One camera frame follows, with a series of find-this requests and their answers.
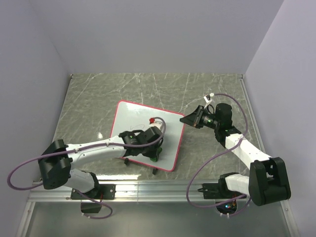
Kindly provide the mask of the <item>green whiteboard eraser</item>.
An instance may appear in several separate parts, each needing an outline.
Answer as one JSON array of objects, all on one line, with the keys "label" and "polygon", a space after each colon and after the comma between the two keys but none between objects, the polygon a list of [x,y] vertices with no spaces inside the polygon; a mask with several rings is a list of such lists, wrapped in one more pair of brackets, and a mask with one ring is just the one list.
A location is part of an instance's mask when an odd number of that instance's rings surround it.
[{"label": "green whiteboard eraser", "polygon": [[155,151],[152,151],[149,155],[149,158],[152,162],[157,162],[159,160],[159,155],[162,152],[162,148],[159,147]]}]

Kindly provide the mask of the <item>pink framed whiteboard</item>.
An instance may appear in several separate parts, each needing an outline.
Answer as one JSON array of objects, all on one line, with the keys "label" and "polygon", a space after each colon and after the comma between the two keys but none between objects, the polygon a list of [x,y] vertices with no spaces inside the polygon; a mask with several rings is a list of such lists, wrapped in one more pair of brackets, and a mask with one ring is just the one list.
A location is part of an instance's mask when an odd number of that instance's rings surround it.
[{"label": "pink framed whiteboard", "polygon": [[166,123],[162,152],[158,161],[153,162],[143,155],[129,156],[128,159],[131,162],[171,172],[175,168],[184,133],[185,126],[180,122],[180,118],[184,117],[183,114],[122,100],[117,105],[111,136],[119,135],[124,131],[138,129],[145,131],[149,128],[150,119],[153,117],[160,117]]}]

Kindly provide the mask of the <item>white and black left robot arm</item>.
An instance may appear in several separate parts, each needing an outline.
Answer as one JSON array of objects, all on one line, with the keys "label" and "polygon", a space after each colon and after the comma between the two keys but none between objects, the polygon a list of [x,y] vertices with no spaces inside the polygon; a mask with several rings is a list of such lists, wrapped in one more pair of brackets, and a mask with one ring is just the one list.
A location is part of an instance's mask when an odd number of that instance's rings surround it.
[{"label": "white and black left robot arm", "polygon": [[43,187],[53,190],[61,186],[78,190],[88,198],[100,193],[100,185],[92,172],[79,167],[103,158],[143,155],[157,158],[161,152],[164,132],[157,125],[145,131],[124,131],[112,138],[86,144],[68,144],[56,140],[44,151],[38,161]]}]

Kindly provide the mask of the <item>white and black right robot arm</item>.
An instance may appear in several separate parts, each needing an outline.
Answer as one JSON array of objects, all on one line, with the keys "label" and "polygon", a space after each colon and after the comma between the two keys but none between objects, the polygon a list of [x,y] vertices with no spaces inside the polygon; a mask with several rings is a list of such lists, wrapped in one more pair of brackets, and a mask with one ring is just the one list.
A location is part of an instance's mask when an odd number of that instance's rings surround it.
[{"label": "white and black right robot arm", "polygon": [[265,154],[243,137],[233,126],[230,105],[220,103],[214,113],[198,106],[180,122],[198,129],[204,126],[214,129],[216,140],[249,169],[248,176],[236,172],[221,175],[215,189],[220,198],[247,195],[257,206],[290,199],[291,189],[284,160]]}]

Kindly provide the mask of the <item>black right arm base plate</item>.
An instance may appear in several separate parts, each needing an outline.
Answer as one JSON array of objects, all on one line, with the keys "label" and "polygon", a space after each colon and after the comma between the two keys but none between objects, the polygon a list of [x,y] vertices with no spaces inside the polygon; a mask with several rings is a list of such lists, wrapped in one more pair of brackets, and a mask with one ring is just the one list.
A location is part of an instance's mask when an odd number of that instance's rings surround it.
[{"label": "black right arm base plate", "polygon": [[217,183],[203,183],[197,191],[202,193],[204,199],[231,199],[234,197],[233,192],[221,190]]}]

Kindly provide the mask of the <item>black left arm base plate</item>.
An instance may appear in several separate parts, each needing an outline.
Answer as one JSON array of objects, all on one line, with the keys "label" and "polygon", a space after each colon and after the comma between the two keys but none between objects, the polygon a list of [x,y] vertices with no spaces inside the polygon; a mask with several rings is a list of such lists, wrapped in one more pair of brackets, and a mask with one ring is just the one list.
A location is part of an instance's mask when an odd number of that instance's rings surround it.
[{"label": "black left arm base plate", "polygon": [[100,184],[98,191],[89,191],[84,196],[80,195],[75,190],[72,190],[70,199],[79,200],[86,199],[85,196],[97,200],[113,200],[115,198],[116,185],[115,184]]}]

